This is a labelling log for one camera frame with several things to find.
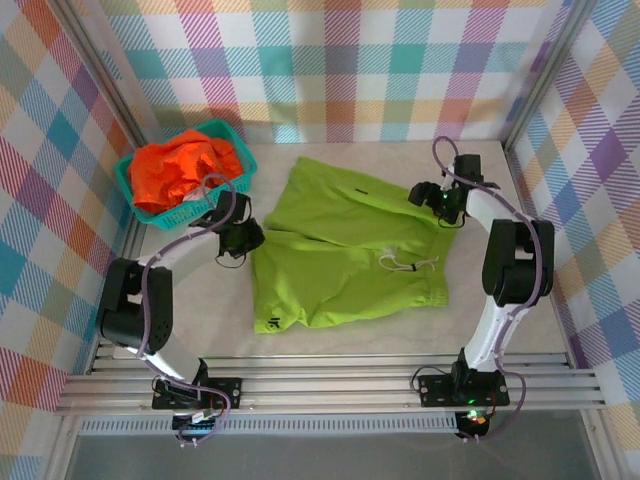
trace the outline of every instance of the plaid fabric backdrop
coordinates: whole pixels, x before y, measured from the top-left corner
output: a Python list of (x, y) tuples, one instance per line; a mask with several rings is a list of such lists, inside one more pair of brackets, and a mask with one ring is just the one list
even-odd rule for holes
[(127, 140), (45, 0), (0, 0), (0, 478), (34, 478), (129, 208)]
[(248, 142), (488, 139), (571, 3), (101, 0), (90, 21), (110, 26), (108, 61), (160, 137), (219, 116)]
[(640, 1), (601, 0), (515, 153), (564, 327), (640, 475)]
[(89, 0), (69, 0), (78, 18), (80, 18), (83, 22), (85, 31), (91, 37), (91, 41), (93, 42), (94, 47), (102, 55), (103, 64), (105, 67), (107, 67), (107, 70), (111, 74), (111, 79), (116, 84), (125, 104), (135, 118), (138, 128), (140, 129), (144, 137), (149, 141), (157, 140), (156, 132), (154, 132), (150, 128), (147, 117), (142, 114), (142, 111), (140, 109), (140, 97), (144, 97), (144, 95), (134, 95), (131, 91), (129, 84), (125, 81), (120, 69), (113, 60), (113, 56), (107, 48), (106, 43), (104, 42), (102, 37), (97, 34), (99, 29), (99, 22), (96, 22), (95, 19), (89, 15), (89, 11), (87, 10), (85, 1), (88, 2)]

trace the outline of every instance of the white tabletop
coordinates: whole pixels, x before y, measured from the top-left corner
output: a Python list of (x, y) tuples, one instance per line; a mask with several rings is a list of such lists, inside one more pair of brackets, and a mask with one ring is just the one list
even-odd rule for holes
[[(517, 204), (498, 142), (460, 142), (459, 147), (462, 153), (480, 154), (485, 179), (500, 185), (507, 199)], [(448, 164), (452, 160), (450, 150), (445, 145), (440, 148), (443, 161)], [(249, 195), (259, 222), (275, 207), (289, 170), (301, 155), (407, 188), (420, 181), (441, 181), (430, 142), (252, 145), (250, 150), (258, 172)], [(153, 253), (185, 228), (164, 232), (147, 227), (142, 254)], [(446, 308), (408, 309), (377, 320), (326, 329), (296, 324), (282, 333), (268, 335), (253, 332), (249, 261), (238, 270), (225, 270), (211, 262), (195, 270), (174, 290), (174, 332), (202, 357), (457, 353), (473, 335), (484, 306), (481, 271), (487, 239), (488, 234), (473, 219), (467, 219), (466, 226), (458, 232), (445, 267), (450, 298)], [(525, 317), (507, 351), (565, 351), (548, 298)]]

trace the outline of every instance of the green shorts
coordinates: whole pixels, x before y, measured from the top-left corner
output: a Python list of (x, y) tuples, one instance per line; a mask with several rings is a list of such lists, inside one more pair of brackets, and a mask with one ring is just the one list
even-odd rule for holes
[[(404, 188), (301, 157), (264, 221), (265, 243), (252, 252), (256, 333), (447, 305), (444, 265), (456, 230), (407, 197)], [(390, 271), (380, 258), (391, 250), (400, 264), (431, 263)]]

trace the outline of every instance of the teal basket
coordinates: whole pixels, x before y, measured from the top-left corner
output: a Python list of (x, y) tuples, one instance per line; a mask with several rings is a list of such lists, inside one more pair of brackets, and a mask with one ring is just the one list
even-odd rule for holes
[[(242, 163), (244, 173), (231, 180), (231, 183), (238, 193), (245, 193), (249, 191), (249, 187), (251, 186), (251, 177), (256, 173), (258, 166), (256, 165), (253, 155), (251, 155), (251, 152), (249, 152), (249, 149), (233, 128), (231, 128), (231, 126), (224, 120), (215, 119), (195, 127), (194, 130), (204, 133), (211, 138), (222, 138), (233, 144), (233, 148), (235, 148), (236, 154)], [(129, 165), (131, 165), (132, 160), (133, 155), (129, 155), (118, 162), (115, 169), (116, 179), (120, 184), (120, 188), (122, 189), (127, 202), (129, 202), (129, 206), (131, 206), (131, 210), (133, 210), (133, 213), (140, 222), (155, 225), (163, 230), (169, 230), (182, 223), (195, 220), (196, 218), (204, 215), (208, 210), (211, 210), (211, 206), (204, 198), (201, 200), (184, 202), (183, 204), (159, 215), (152, 215), (134, 207), (133, 192), (131, 191), (131, 182), (129, 181), (128, 173)], [(217, 204), (218, 197), (222, 190), (229, 190), (229, 186), (226, 184), (220, 185), (209, 192), (207, 196), (211, 200), (211, 203), (214, 205)]]

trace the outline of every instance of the purple cable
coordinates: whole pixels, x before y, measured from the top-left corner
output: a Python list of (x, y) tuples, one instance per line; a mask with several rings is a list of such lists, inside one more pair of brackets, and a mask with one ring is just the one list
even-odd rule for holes
[(533, 249), (535, 252), (536, 276), (535, 276), (533, 291), (531, 292), (531, 296), (527, 299), (525, 303), (517, 306), (513, 310), (513, 312), (509, 314), (507, 322), (504, 324), (504, 326), (502, 327), (502, 330), (500, 330), (500, 333), (498, 334), (498, 339), (496, 340), (496, 350), (495, 350), (495, 355), (496, 355), (495, 362), (496, 362), (497, 369), (504, 376), (517, 377), (520, 380), (520, 383), (522, 384), (522, 393), (520, 395), (520, 400), (518, 401), (518, 404), (516, 405), (516, 408), (513, 411), (513, 413), (509, 416), (507, 420), (505, 420), (502, 424), (500, 424), (495, 430), (489, 432), (487, 435), (482, 437), (482, 440), (485, 441), (490, 438), (498, 436), (500, 433), (506, 430), (509, 427), (509, 425), (511, 425), (511, 423), (513, 423), (513, 421), (516, 419), (516, 417), (520, 413), (520, 410), (522, 410), (522, 406), (524, 405), (524, 399), (527, 395), (527, 382), (525, 381), (524, 377), (518, 372), (510, 372), (505, 370), (502, 365), (502, 360), (501, 360), (501, 357), (503, 355), (502, 342), (504, 342), (504, 338), (506, 337), (507, 332), (511, 328), (511, 325), (513, 324), (513, 321), (517, 317), (517, 315), (522, 310), (532, 306), (535, 303), (536, 299), (538, 298), (538, 294), (540, 293), (540, 288), (542, 286), (542, 247), (540, 245), (540, 238), (538, 237), (538, 232), (536, 232), (536, 229), (534, 228), (531, 221), (525, 215), (520, 213), (513, 205), (511, 205), (502, 195), (500, 195), (495, 190), (491, 190), (490, 188), (485, 187), (484, 185), (480, 185), (470, 180), (467, 180), (465, 178), (462, 178), (456, 175), (455, 173), (449, 171), (448, 168), (445, 168), (443, 163), (440, 161), (440, 157), (438, 156), (438, 152), (437, 152), (438, 143), (441, 141), (445, 141), (453, 147), (455, 156), (458, 156), (460, 154), (460, 151), (458, 150), (458, 146), (449, 137), (444, 135), (437, 137), (433, 141), (433, 145), (431, 146), (431, 152), (433, 153), (433, 158), (435, 159), (440, 169), (447, 175), (451, 176), (457, 182), (464, 183), (466, 185), (470, 185), (474, 188), (477, 188), (491, 195), (496, 200), (498, 200), (498, 202), (500, 202), (509, 211), (509, 213), (511, 213), (514, 217), (516, 217), (518, 220), (520, 220), (522, 223), (525, 224), (525, 226), (529, 230), (529, 233), (531, 234), (531, 240), (533, 241)]
[[(151, 270), (151, 267), (158, 260), (160, 260), (164, 255), (166, 255), (169, 251), (171, 251), (172, 249), (174, 249), (178, 245), (181, 245), (184, 242), (187, 242), (187, 241), (192, 240), (194, 238), (200, 237), (202, 235), (206, 235), (207, 233), (210, 233), (214, 229), (216, 229), (219, 226), (223, 225), (227, 220), (229, 220), (229, 218), (231, 218), (231, 215), (233, 215), (233, 211), (236, 208), (236, 188), (233, 185), (233, 183), (231, 183), (224, 175), (221, 175), (219, 173), (210, 173), (208, 175), (205, 175), (205, 177), (202, 179), (202, 191), (204, 193), (204, 198), (207, 201), (207, 203), (209, 204), (209, 206), (211, 207), (211, 209), (215, 210), (215, 208), (216, 208), (216, 206), (211, 202), (211, 199), (207, 195), (207, 191), (206, 191), (207, 181), (209, 179), (211, 179), (211, 178), (219, 178), (224, 183), (229, 185), (229, 189), (231, 190), (231, 206), (229, 207), (229, 211), (224, 215), (224, 217), (222, 217), (221, 220), (219, 220), (218, 222), (214, 223), (210, 227), (207, 227), (207, 228), (203, 229), (202, 231), (194, 233), (194, 234), (184, 235), (183, 237), (180, 237), (177, 240), (174, 240), (173, 242), (171, 242), (168, 245), (164, 246), (163, 248), (161, 248), (158, 251), (158, 253), (156, 253), (153, 257), (151, 257), (149, 259), (149, 261), (147, 262), (147, 264), (145, 265), (144, 270), (142, 271), (142, 284), (141, 284), (141, 289), (140, 289), (140, 293), (142, 295), (142, 312), (143, 312), (143, 316), (144, 316), (144, 332), (142, 334), (142, 341), (140, 343), (140, 346), (138, 347), (138, 353), (136, 355), (138, 358), (142, 358), (144, 356), (144, 351), (146, 350), (147, 345), (149, 344), (149, 336), (151, 335), (151, 306), (149, 304), (149, 295), (148, 295), (148, 293), (149, 293), (148, 279), (149, 279), (149, 271)], [(179, 379), (177, 379), (175, 377), (167, 375), (166, 373), (162, 372), (158, 367), (153, 365), (148, 360), (145, 360), (145, 364), (151, 370), (153, 370), (158, 375), (160, 375), (164, 379), (168, 380), (170, 383), (174, 384), (177, 387), (188, 388), (190, 390), (195, 390), (195, 391), (199, 391), (199, 392), (207, 392), (207, 393), (211, 393), (211, 394), (214, 394), (214, 395), (219, 395), (220, 397), (222, 397), (222, 399), (225, 401), (226, 406), (225, 406), (224, 412), (222, 413), (222, 415), (220, 417), (220, 420), (218, 420), (216, 422), (216, 425), (218, 425), (218, 427), (220, 425), (222, 425), (227, 420), (227, 418), (229, 417), (229, 413), (230, 413), (230, 410), (231, 410), (231, 400), (229, 399), (229, 396), (226, 393), (224, 393), (223, 391), (215, 389), (215, 388), (203, 387), (201, 385), (191, 385), (191, 384), (186, 383), (186, 382), (184, 382), (182, 380), (179, 380)], [(209, 432), (207, 435), (202, 437), (199, 442), (194, 442), (194, 446), (197, 446), (200, 443), (202, 443), (202, 442), (208, 440), (209, 438), (211, 438), (211, 436), (213, 435), (213, 433), (216, 430), (217, 429), (211, 430), (211, 432)], [(178, 432), (178, 436), (179, 436), (180, 440), (182, 442), (184, 442), (184, 439), (182, 438), (182, 435), (180, 434), (180, 431)]]

